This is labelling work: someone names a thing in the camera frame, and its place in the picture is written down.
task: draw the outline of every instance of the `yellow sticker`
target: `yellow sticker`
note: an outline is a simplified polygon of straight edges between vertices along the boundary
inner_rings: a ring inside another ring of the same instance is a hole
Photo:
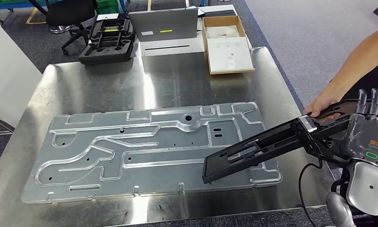
[[[162,30],[160,33],[167,33],[167,32],[172,32],[172,30]]]

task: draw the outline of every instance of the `laptop lid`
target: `laptop lid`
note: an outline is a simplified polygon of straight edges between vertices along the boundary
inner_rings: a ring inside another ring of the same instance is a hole
[[[168,9],[129,13],[141,42],[195,38],[198,9]]]

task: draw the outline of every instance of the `green crate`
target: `green crate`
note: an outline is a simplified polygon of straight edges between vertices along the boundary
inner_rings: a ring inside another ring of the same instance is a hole
[[[56,2],[57,0],[49,0],[50,4],[52,2]],[[3,4],[14,4],[14,3],[29,3],[29,1],[27,0],[0,0],[0,5],[3,5]]]
[[[118,6],[116,0],[97,0],[97,8],[104,8],[109,6]]]
[[[97,8],[97,14],[109,14],[109,13],[119,13],[119,12],[120,12],[120,8],[118,7],[118,5]]]
[[[0,0],[0,5],[13,4],[13,3],[24,3],[24,2],[28,2],[28,1],[26,1],[26,0]]]

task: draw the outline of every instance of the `sticker on laptop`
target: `sticker on laptop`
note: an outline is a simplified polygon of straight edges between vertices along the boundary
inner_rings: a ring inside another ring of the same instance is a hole
[[[153,31],[142,32],[142,35],[154,35]]]
[[[172,30],[169,29],[169,30],[161,30],[161,31],[160,31],[160,33],[167,33],[167,32],[172,32]]]

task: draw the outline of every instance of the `human arm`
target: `human arm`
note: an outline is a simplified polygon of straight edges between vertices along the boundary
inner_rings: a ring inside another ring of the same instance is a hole
[[[345,93],[364,75],[378,65],[378,31],[371,34],[353,50],[337,75],[310,103],[305,113],[317,117],[320,111],[339,102]]]

